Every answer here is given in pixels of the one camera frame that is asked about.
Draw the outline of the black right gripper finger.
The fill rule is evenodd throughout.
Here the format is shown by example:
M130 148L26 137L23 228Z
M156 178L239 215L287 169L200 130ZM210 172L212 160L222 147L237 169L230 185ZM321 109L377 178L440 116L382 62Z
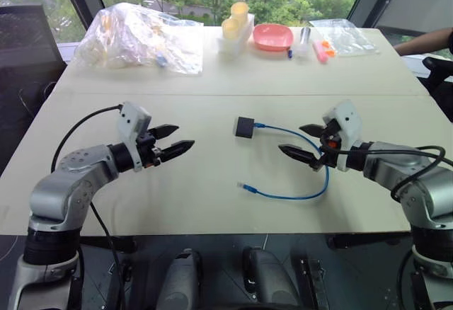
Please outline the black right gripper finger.
M311 168L322 167L322 162L315 157L310 151L305 151L301 147L297 147L291 144L281 144L278 146L279 150L296 161L308 164Z
M322 137L326 135L326 127L323 125L302 125L301 127L299 127L299 129L311 137Z

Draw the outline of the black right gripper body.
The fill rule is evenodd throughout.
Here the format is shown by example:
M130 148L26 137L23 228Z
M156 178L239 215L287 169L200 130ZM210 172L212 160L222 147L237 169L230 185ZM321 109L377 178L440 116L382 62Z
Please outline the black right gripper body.
M338 151L342 145L339 131L340 125L336 119L330 120L325 127L315 126L312 136L320 139L322 154L311 164L314 171L318 171L322 166L331 168L337 166Z

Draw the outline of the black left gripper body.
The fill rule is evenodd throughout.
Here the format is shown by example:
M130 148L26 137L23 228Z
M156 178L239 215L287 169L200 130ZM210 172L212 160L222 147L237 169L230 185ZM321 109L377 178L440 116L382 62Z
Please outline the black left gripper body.
M149 129L136 139L136 147L139 153L142 167L159 166L165 162L164 151L155 146L158 139L167 137L164 129Z

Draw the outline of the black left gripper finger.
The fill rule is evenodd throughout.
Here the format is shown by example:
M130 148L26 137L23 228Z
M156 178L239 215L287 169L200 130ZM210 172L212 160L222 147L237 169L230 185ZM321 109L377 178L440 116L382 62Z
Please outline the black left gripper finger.
M194 140L182 140L172 144L161 151L161 163L175 159L187 152L193 145Z
M179 126L177 125L159 125L157 127L153 127L148 129L148 134L151 135L155 140L163 139L168 137L170 134L175 132Z

